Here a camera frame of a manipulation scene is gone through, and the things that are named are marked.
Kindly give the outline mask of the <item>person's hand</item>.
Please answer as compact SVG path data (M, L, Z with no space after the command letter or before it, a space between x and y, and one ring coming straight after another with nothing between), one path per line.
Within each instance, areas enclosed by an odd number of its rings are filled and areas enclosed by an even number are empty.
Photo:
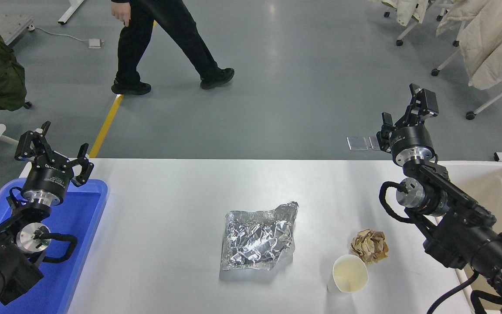
M129 2L110 2L110 14L128 27L131 22L131 4Z

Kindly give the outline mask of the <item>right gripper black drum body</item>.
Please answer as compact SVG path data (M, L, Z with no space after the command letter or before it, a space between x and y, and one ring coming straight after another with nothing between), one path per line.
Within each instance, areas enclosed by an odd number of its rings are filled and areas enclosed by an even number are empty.
M430 161L435 150L425 125L407 126L389 135L389 149L394 163Z

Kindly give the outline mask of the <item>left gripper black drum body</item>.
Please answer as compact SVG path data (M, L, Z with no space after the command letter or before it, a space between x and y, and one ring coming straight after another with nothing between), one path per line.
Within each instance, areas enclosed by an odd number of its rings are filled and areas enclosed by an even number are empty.
M34 157L28 177L21 189L23 198L31 198L28 193L44 191L56 198L64 198L72 179L72 169L68 158L56 153L52 158L43 154Z

